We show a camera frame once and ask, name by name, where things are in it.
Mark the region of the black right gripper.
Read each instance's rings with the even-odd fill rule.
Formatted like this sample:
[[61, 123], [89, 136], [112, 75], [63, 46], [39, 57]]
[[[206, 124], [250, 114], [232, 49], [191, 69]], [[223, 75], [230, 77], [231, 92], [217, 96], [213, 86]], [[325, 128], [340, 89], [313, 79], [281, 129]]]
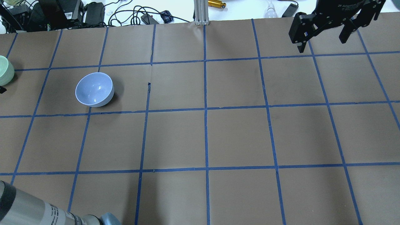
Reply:
[[314, 13], [298, 12], [289, 29], [289, 37], [303, 53], [306, 43], [322, 31], [338, 27], [346, 19], [339, 35], [341, 43], [346, 43], [350, 35], [360, 27], [367, 27], [372, 20], [376, 21], [384, 6], [385, 0], [317, 0]]

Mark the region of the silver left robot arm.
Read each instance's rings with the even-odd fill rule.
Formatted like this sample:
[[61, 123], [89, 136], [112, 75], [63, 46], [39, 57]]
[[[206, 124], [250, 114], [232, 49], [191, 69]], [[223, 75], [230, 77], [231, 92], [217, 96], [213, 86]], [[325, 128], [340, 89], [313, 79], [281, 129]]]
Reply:
[[1, 225], [120, 225], [110, 212], [78, 216], [1, 181]]

